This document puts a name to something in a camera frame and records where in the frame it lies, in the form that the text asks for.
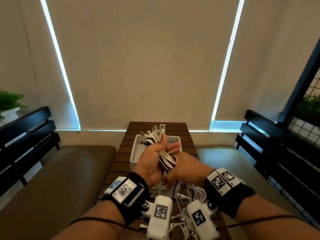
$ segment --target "black wrist strap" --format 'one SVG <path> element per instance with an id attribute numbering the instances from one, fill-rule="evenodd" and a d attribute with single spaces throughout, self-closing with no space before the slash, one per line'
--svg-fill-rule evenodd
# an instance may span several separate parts
<path id="1" fill-rule="evenodd" d="M 234 219 L 241 202 L 245 198 L 253 196 L 256 192 L 253 188 L 243 183 L 237 185 L 230 184 L 230 181 L 226 179 L 227 177 L 223 177 L 223 174 L 219 174 L 218 176 L 221 176 L 219 179 L 219 181 L 221 180 L 220 185 L 230 186 L 229 190 L 222 195 L 220 189 L 214 185 L 215 181 L 211 182 L 208 178 L 204 182 L 204 190 L 212 205 L 218 206 L 220 211 Z"/>
<path id="2" fill-rule="evenodd" d="M 135 172 L 130 172 L 125 176 L 128 180 L 130 179 L 139 187 L 136 187 L 130 194 L 126 197 L 126 199 L 119 203 L 112 194 L 116 192 L 121 186 L 126 182 L 123 181 L 122 184 L 119 184 L 111 194 L 105 194 L 101 200 L 110 200 L 112 201 L 117 208 L 119 209 L 122 217 L 124 218 L 125 224 L 128 226 L 134 220 L 138 219 L 141 216 L 142 205 L 146 200 L 150 199 L 149 188 L 145 180 Z"/>

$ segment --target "bench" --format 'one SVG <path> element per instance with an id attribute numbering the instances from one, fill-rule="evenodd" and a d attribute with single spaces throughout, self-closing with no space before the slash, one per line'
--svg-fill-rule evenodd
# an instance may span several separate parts
<path id="1" fill-rule="evenodd" d="M 2 239 L 50 239 L 58 234 L 97 203 L 115 158 L 113 146 L 59 148 L 50 116 L 49 108 L 41 107 L 0 127 L 0 196 L 17 182 L 24 185 L 0 211 Z M 27 182 L 24 175 L 54 147 L 57 153 Z"/>

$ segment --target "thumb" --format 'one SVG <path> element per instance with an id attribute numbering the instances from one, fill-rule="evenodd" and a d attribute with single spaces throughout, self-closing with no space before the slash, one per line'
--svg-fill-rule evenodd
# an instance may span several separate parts
<path id="1" fill-rule="evenodd" d="M 163 185 L 172 185 L 174 182 L 177 180 L 177 168 L 173 168 L 170 172 L 168 172 L 163 180 L 162 184 Z"/>
<path id="2" fill-rule="evenodd" d="M 167 136 L 166 134 L 162 134 L 161 141 L 159 143 L 155 143 L 153 145 L 148 146 L 148 149 L 152 152 L 161 152 L 165 151 L 167 148 Z"/>

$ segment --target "black bench backrest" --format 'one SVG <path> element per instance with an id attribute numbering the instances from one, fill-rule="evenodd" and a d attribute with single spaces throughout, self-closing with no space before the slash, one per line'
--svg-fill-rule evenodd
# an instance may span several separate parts
<path id="1" fill-rule="evenodd" d="M 238 145 L 257 161 L 256 169 L 263 176 L 273 177 L 316 221 L 320 221 L 320 173 L 301 159 L 320 168 L 320 148 L 252 110 L 247 110 L 244 118 L 247 122 L 241 126 L 242 134 L 237 135 Z M 262 152 L 246 137 L 262 148 Z"/>
<path id="2" fill-rule="evenodd" d="M 25 185 L 23 175 L 54 146 L 59 148 L 60 137 L 50 116 L 49 108 L 41 107 L 0 127 L 0 196 L 18 180 Z"/>

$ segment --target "hand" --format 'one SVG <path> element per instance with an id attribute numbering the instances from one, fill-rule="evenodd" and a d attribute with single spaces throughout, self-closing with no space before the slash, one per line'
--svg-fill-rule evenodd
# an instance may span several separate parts
<path id="1" fill-rule="evenodd" d="M 214 169 L 185 152 L 178 153 L 175 158 L 177 165 L 166 174 L 162 184 L 167 185 L 167 189 L 171 189 L 175 181 L 180 180 L 203 188 L 206 177 Z"/>
<path id="2" fill-rule="evenodd" d="M 157 185 L 163 177 L 161 166 L 158 164 L 159 152 L 166 151 L 169 155 L 174 155 L 180 152 L 180 146 L 180 142 L 175 142 L 167 146 L 167 136 L 166 134 L 162 134 L 160 143 L 148 146 L 142 153 L 133 171 L 145 180 L 149 190 Z"/>

